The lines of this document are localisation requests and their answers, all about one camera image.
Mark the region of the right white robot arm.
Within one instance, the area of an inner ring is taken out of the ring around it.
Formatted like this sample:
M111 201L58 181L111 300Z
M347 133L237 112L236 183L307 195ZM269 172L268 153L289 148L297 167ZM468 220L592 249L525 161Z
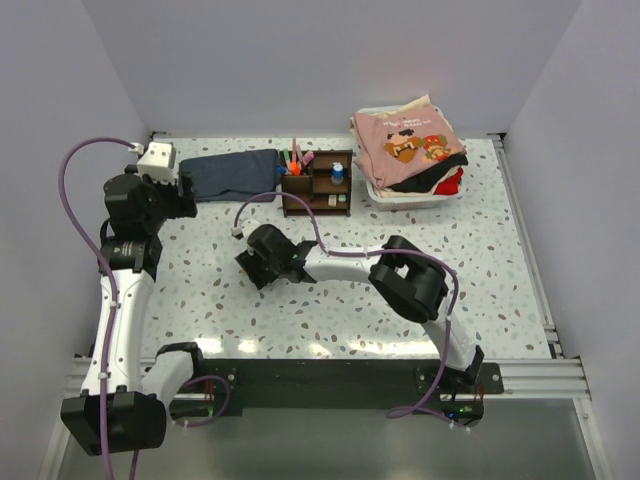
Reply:
M295 244L274 225L255 220L234 227L232 236L246 244L235 260L257 288L279 279L366 283L401 318L422 326L452 390L466 393L480 382L484 353L454 315L459 295L455 273L404 237L393 235L369 249L325 251L317 240Z

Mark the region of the blue grey pencil sharpener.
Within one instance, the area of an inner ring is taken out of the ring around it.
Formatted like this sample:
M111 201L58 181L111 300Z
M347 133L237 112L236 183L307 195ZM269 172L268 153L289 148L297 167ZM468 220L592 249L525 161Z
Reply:
M344 182L345 168L342 163L334 162L331 167L331 182L333 185L340 185Z

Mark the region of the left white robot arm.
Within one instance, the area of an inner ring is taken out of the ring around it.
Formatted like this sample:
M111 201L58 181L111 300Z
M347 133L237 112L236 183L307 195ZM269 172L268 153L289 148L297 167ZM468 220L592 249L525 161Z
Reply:
M196 392L207 380L194 342L161 347L148 372L141 365L143 324L162 253L158 233L168 219L196 216L192 175L163 184L128 167L103 191L108 217L100 231L99 326L80 393L61 407L62 422L90 456L159 447L176 394Z

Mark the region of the black orange highlighter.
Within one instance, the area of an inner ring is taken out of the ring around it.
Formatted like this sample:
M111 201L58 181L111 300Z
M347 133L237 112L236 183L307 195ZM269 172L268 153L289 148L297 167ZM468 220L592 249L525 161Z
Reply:
M299 176L301 174L301 168L297 162L293 162L289 166L289 171L292 175Z

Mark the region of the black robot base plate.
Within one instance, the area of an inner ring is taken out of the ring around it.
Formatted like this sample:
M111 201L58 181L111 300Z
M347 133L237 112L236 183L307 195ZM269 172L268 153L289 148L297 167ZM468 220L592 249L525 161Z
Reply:
M214 411L204 424L256 408L383 409L390 419L431 414L465 428L504 386L499 365L480 359L456 370L438 359L203 359L189 348L159 353L141 389L173 420L203 415L193 398L202 394Z

